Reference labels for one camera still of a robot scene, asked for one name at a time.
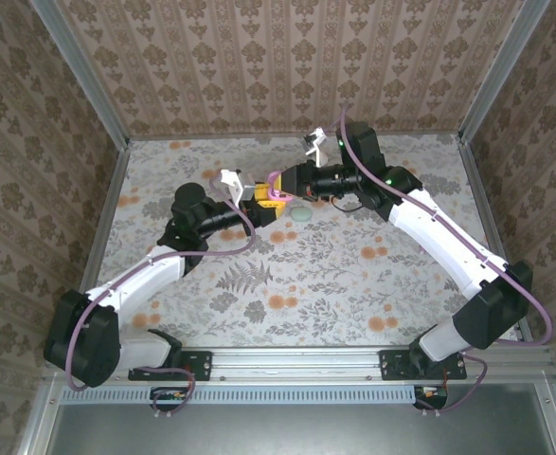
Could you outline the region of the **aluminium frame post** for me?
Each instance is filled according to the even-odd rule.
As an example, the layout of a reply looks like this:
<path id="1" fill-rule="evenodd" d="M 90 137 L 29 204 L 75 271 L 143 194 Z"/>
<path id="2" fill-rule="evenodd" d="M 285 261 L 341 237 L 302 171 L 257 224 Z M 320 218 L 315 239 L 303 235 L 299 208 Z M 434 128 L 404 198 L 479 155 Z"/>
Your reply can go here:
<path id="1" fill-rule="evenodd" d="M 462 143 L 470 142 L 478 131 L 549 3 L 550 0 L 524 1 L 458 129 Z"/>
<path id="2" fill-rule="evenodd" d="M 93 106 L 107 134 L 117 150 L 124 153 L 128 148 L 130 135 L 112 105 L 108 91 L 102 86 L 95 72 L 92 59 L 85 55 L 82 45 L 68 25 L 56 0 L 30 0 L 30 2 L 80 84 L 84 95 Z"/>

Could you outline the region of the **aluminium mounting rail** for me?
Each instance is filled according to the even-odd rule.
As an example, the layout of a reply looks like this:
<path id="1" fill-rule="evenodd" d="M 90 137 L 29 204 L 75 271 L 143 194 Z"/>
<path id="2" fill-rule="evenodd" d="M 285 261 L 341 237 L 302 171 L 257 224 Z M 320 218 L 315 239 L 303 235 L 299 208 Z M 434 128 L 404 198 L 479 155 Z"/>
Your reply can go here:
<path id="1" fill-rule="evenodd" d="M 337 348 L 203 348 L 201 350 L 170 347 L 163 349 L 155 341 L 130 343 L 118 355 L 105 351 L 92 352 L 86 359 L 75 358 L 72 376 L 80 382 L 88 381 L 98 387 L 121 372 L 160 367 L 170 353 L 178 351 L 211 351 L 212 369 L 208 381 L 231 377 L 316 377 L 322 374 L 346 377 L 381 377 L 379 353 L 384 350 L 403 350 L 401 347 L 337 347 Z M 491 347 L 484 351 L 459 353 L 465 363 L 476 362 L 495 368 L 505 376 L 535 376 L 552 369 L 548 349 L 512 346 Z"/>

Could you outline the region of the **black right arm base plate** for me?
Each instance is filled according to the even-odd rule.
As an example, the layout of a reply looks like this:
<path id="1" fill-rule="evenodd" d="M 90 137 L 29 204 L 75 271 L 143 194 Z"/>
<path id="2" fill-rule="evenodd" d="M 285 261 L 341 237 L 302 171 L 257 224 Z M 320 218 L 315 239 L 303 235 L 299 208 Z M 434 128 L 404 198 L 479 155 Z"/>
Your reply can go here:
<path id="1" fill-rule="evenodd" d="M 465 363 L 460 354 L 452 354 L 441 361 L 431 360 L 423 352 L 384 350 L 379 353 L 381 377 L 385 381 L 462 380 L 467 378 Z"/>

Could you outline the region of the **aluminium side rail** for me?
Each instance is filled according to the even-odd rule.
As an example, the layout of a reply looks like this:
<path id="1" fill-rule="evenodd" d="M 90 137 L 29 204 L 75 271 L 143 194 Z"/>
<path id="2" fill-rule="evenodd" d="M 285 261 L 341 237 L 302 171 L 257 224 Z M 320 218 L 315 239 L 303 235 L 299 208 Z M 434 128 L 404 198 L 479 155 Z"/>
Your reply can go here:
<path id="1" fill-rule="evenodd" d="M 91 246 L 90 253 L 84 268 L 79 292 L 86 297 L 86 302 L 82 312 L 78 315 L 76 322 L 79 322 L 84 311 L 90 305 L 87 292 L 94 289 L 98 284 L 99 272 L 105 255 L 107 242 L 111 232 L 111 226 L 117 210 L 118 199 L 125 180 L 131 152 L 128 149 L 121 151 L 117 156 L 106 198 L 99 216 L 99 223 L 95 237 Z"/>
<path id="2" fill-rule="evenodd" d="M 490 202 L 487 197 L 479 170 L 475 163 L 473 152 L 468 141 L 464 141 L 459 135 L 455 135 L 457 146 L 461 156 L 462 164 L 468 177 L 471 187 L 471 192 L 475 199 L 475 204 L 479 214 L 481 224 L 483 226 L 485 235 L 485 244 L 492 253 L 507 259 L 508 255 L 505 252 L 496 222 L 493 218 L 493 213 L 490 207 Z M 516 333 L 515 341 L 506 341 L 506 344 L 511 346 L 528 347 L 533 341 L 532 334 L 526 318 L 520 319 L 514 326 Z"/>

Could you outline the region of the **floral patterned table cloth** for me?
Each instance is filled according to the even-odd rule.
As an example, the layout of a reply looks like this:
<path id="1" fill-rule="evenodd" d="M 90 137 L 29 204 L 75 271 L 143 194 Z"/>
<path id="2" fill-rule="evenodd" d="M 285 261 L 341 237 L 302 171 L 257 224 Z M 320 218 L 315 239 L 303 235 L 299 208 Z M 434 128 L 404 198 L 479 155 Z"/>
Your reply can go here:
<path id="1" fill-rule="evenodd" d="M 305 158 L 297 137 L 137 141 L 129 151 L 100 282 L 150 252 L 181 185 L 222 169 L 262 180 Z M 405 345 L 464 305 L 420 245 L 355 197 L 308 208 L 309 222 L 285 212 L 253 245 L 241 227 L 212 235 L 211 255 L 145 301 L 134 328 L 196 348 Z"/>

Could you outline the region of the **grey metal sheet panel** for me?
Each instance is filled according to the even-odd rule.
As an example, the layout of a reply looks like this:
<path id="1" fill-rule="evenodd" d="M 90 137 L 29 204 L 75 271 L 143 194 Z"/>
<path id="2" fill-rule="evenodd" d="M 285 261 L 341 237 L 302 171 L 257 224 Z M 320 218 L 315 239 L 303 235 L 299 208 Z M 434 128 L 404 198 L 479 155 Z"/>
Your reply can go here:
<path id="1" fill-rule="evenodd" d="M 66 405 L 40 388 L 17 455 L 556 455 L 556 385 L 484 385 L 461 407 Z"/>

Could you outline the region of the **pink earbud charging case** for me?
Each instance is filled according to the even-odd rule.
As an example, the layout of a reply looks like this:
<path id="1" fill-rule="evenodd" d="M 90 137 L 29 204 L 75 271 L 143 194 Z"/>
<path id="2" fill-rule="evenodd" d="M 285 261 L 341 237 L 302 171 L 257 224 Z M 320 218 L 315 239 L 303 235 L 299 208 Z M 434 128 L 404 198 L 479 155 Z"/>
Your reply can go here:
<path id="1" fill-rule="evenodd" d="M 289 202 L 292 197 L 283 192 L 281 188 L 281 172 L 272 172 L 267 177 L 267 183 L 269 185 L 268 197 L 270 200 Z"/>

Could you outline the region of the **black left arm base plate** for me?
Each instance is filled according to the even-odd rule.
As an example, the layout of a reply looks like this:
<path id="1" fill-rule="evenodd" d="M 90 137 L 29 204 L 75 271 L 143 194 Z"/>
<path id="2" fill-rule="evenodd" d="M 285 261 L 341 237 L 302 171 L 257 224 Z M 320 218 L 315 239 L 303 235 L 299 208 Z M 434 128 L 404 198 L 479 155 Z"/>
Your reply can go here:
<path id="1" fill-rule="evenodd" d="M 212 369 L 211 351 L 178 351 L 170 353 L 160 369 L 179 368 L 192 373 L 198 381 L 208 381 Z M 153 373 L 144 372 L 140 369 L 130 370 L 128 379 L 131 381 L 187 381 L 188 376 L 184 373 L 158 373 L 158 367 Z"/>

